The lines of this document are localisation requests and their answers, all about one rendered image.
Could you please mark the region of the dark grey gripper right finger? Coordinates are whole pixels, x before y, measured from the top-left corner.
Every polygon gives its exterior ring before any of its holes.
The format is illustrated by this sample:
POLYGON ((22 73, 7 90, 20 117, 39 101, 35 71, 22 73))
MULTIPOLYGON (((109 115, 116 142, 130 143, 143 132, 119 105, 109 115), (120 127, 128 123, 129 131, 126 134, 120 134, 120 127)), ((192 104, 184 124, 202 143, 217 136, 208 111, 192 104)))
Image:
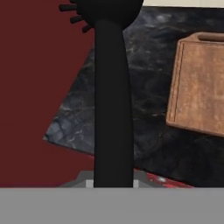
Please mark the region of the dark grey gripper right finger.
POLYGON ((134 188, 163 188, 162 185, 149 180, 147 178, 147 173, 144 171, 134 171, 133 187, 134 188))

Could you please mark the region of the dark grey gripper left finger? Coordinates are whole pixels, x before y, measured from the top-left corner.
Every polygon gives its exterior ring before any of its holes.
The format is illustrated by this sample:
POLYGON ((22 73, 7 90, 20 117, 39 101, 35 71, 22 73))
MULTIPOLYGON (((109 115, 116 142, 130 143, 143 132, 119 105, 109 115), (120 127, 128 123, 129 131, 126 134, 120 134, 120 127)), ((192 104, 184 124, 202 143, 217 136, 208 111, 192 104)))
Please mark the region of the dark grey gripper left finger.
POLYGON ((93 188, 94 187, 94 172, 81 171, 75 180, 69 181, 61 187, 71 188, 93 188))

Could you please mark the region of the brown wooden cutting board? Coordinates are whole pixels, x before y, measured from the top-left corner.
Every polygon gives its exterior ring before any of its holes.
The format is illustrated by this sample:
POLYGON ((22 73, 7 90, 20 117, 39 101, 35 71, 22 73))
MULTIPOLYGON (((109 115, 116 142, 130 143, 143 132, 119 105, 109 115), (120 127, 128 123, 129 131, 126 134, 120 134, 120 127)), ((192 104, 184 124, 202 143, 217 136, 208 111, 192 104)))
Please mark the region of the brown wooden cutting board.
POLYGON ((224 137, 224 33, 178 41, 166 123, 224 137))

